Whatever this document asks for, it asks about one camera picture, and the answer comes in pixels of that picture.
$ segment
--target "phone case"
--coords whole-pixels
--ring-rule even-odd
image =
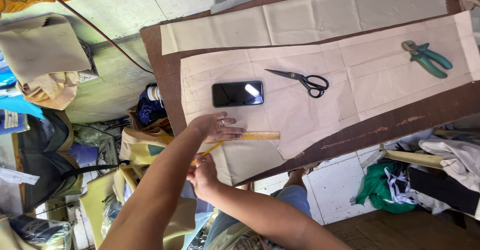
[[[237,83],[248,83],[248,82],[260,82],[260,86],[261,86],[261,98],[262,98],[262,101],[261,103],[257,103],[257,104],[241,104],[241,105],[231,105],[231,106],[215,106],[214,104],[214,101],[213,101],[213,86],[214,85],[218,85],[218,84],[237,84]],[[256,106],[256,105],[262,105],[263,103],[265,102],[265,95],[264,95],[264,83],[260,80],[251,80],[251,81],[239,81],[239,82],[224,82],[224,83],[215,83],[212,85],[212,105],[213,107],[216,107],[216,108],[222,108],[222,107],[232,107],[232,106]]]

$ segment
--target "green pliers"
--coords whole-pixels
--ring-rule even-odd
[[[403,49],[410,52],[412,55],[410,62],[417,61],[423,67],[423,69],[427,70],[427,72],[430,74],[439,79],[446,79],[448,77],[447,73],[436,67],[430,60],[437,62],[441,67],[447,70],[453,68],[452,63],[447,60],[446,57],[443,57],[437,52],[429,50],[428,46],[429,43],[417,46],[415,42],[411,40],[402,42]]]

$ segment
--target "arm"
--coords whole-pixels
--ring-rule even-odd
[[[268,195],[222,184],[210,155],[196,157],[187,179],[202,200],[238,219],[251,229],[289,250],[350,250],[345,243],[290,204]]]
[[[175,213],[200,144],[239,139],[245,132],[243,128],[224,127],[222,119],[225,125],[236,122],[226,116],[221,112],[195,118],[163,149],[123,205],[100,250],[163,249],[163,233]]]

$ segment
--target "black strap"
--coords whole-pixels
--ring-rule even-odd
[[[61,175],[61,180],[65,180],[68,177],[77,176],[82,173],[90,172],[90,171],[97,171],[102,169],[109,169],[109,168],[116,168],[119,167],[117,164],[100,164],[100,165],[93,165],[93,166],[86,166],[81,168],[75,168],[69,170]]]

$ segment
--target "cutting table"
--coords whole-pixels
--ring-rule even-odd
[[[285,0],[249,1],[217,14],[234,12],[265,4],[276,3],[279,1]],[[457,0],[446,0],[446,4],[448,10],[447,15],[458,14],[461,11],[460,4]],[[171,22],[193,20],[207,16],[210,16],[210,11],[190,15],[182,19],[173,20]],[[319,42],[309,43],[307,45],[338,41],[343,38],[399,27],[410,23],[330,38]],[[144,28],[140,31],[140,33],[175,135],[178,135],[187,127],[181,103],[180,60],[182,58],[198,54],[249,48],[241,47],[188,50],[162,55],[160,25]],[[267,178],[323,160],[328,160],[339,155],[345,155],[366,147],[394,140],[418,131],[430,129],[432,127],[449,123],[460,118],[468,117],[471,114],[480,113],[480,105],[477,103],[477,95],[479,94],[480,83],[469,83],[397,108],[390,112],[383,113],[328,136],[311,145],[308,149],[303,151],[301,155],[285,161],[285,163],[281,166],[253,176],[248,180],[239,183],[238,185]]]

